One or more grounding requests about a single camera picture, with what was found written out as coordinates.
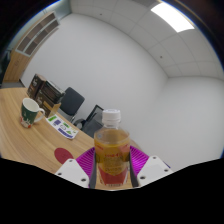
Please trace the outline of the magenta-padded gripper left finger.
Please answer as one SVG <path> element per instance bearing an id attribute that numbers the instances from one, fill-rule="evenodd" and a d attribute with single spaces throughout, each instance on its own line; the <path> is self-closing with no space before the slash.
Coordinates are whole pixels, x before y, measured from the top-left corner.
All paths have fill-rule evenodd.
<path id="1" fill-rule="evenodd" d="M 94 148 L 85 151 L 78 158 L 74 158 L 64 148 L 57 148 L 54 155 L 61 164 L 61 167 L 56 171 L 57 176 L 84 188 L 96 186 L 97 169 Z"/>

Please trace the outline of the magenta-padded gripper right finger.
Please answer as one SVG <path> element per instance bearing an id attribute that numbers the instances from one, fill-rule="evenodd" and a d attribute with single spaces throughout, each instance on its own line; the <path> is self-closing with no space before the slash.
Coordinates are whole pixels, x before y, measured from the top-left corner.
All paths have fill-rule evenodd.
<path id="1" fill-rule="evenodd" d="M 130 147 L 130 177 L 133 187 L 143 187 L 172 173 L 171 168 L 158 156 L 148 156 Z"/>

